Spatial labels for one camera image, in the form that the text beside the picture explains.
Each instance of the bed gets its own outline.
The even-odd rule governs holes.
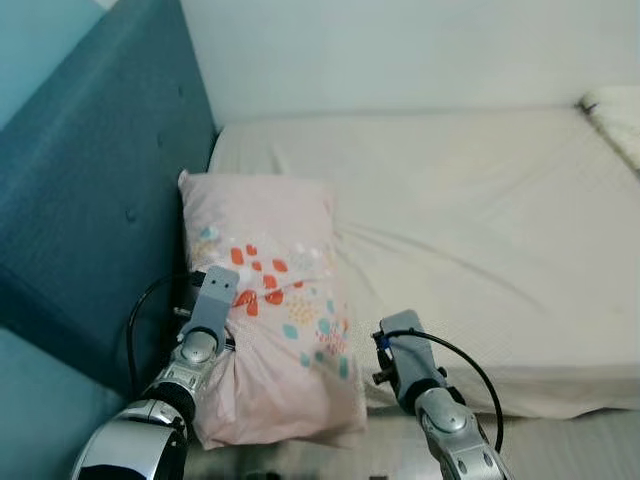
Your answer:
[[[577,110],[231,125],[210,169],[334,186],[370,406],[394,398],[367,336],[414,308],[487,368],[508,414],[638,408],[640,185]],[[472,371],[436,356],[491,411]]]
[[[125,396],[127,313],[150,282],[184,268],[181,169],[211,158],[215,172],[335,187],[368,434],[355,451],[193,445],[186,478],[438,478],[414,420],[369,381],[368,335],[408,307],[487,368],[507,413],[638,407],[640,187],[575,110],[229,125],[211,154],[214,138],[176,0],[118,2],[0,134],[2,326]],[[171,298],[158,292],[136,331],[145,378],[166,353]],[[471,372],[436,356],[490,411]],[[505,457],[518,478],[633,478],[638,432],[628,411],[510,419]]]

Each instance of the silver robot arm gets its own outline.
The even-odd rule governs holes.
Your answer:
[[[225,323],[238,275],[211,268],[171,359],[141,398],[93,434],[74,466],[73,480],[181,480],[188,425],[225,344]]]
[[[382,371],[374,375],[374,382],[389,381],[399,405],[416,415],[444,480],[512,480],[473,412],[447,383],[446,372],[436,368],[429,342],[413,336],[387,337],[412,329],[423,331],[413,310],[380,322],[373,338]]]

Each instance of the red leaf print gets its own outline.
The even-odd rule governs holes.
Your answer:
[[[273,268],[275,268],[278,272],[286,272],[289,270],[287,268],[287,264],[284,263],[284,260],[278,260],[277,258],[273,260]]]
[[[284,293],[282,290],[276,290],[265,296],[264,299],[271,305],[280,305],[284,300]]]
[[[247,315],[250,317],[258,316],[258,296],[253,290],[245,290],[236,299],[234,307],[247,305]]]
[[[242,250],[237,247],[231,249],[231,261],[235,265],[244,265],[244,257],[242,256]]]
[[[273,275],[265,275],[262,281],[264,282],[264,288],[278,288],[278,282]]]

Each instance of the white bed sheet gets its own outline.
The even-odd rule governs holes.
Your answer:
[[[508,414],[640,407],[640,184],[572,109],[230,125],[211,171],[324,179],[370,406],[379,320],[415,309]],[[435,348],[491,411],[481,381]]]

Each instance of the pillowcase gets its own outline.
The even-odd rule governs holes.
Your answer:
[[[335,276],[332,197],[315,181],[182,172],[188,261],[238,272],[235,351],[197,399],[204,448],[304,438],[347,446],[365,429],[350,320]]]

